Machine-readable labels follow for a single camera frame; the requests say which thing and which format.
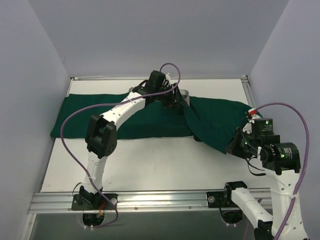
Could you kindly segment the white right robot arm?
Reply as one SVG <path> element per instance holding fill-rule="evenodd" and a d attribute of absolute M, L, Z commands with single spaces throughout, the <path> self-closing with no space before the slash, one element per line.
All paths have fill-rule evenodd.
<path fill-rule="evenodd" d="M 242 181 L 227 182 L 223 203 L 240 208 L 254 228 L 256 240 L 307 240 L 299 193 L 295 190 L 301 173 L 300 153 L 292 142 L 281 142 L 273 120 L 257 114 L 237 128 L 226 152 L 241 159 L 261 162 L 270 189 L 272 213 L 254 199 Z"/>

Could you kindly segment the green surgical drape cloth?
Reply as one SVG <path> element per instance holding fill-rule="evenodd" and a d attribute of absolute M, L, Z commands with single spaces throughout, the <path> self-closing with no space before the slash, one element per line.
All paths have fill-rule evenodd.
<path fill-rule="evenodd" d="M 123 94 L 70 94 L 60 107 L 55 125 L 50 133 L 60 137 L 64 120 L 72 113 L 97 104 L 105 104 L 85 110 L 68 121 L 63 136 L 67 139 L 83 139 L 89 120 L 94 114 L 102 114 L 127 97 Z M 146 138 L 180 138 L 196 136 L 206 145 L 225 153 L 238 127 L 248 122 L 246 113 L 251 109 L 242 102 L 227 99 L 190 97 L 190 105 L 182 109 L 165 109 L 156 101 L 135 113 L 117 130 L 119 140 Z"/>

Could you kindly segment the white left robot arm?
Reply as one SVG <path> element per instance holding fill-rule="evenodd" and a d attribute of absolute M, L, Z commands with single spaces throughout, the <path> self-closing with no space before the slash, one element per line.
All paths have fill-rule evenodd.
<path fill-rule="evenodd" d="M 134 87 L 127 97 L 110 110 L 93 115 L 88 124 L 85 142 L 87 143 L 88 175 L 79 190 L 83 204 L 90 210 L 100 206 L 101 195 L 98 191 L 103 189 L 102 178 L 108 156 L 117 147 L 117 130 L 138 111 L 149 104 L 161 102 L 167 109 L 182 109 L 190 104 L 187 90 L 180 90 L 177 84 L 170 84 L 168 80 L 158 85 L 141 82 Z"/>

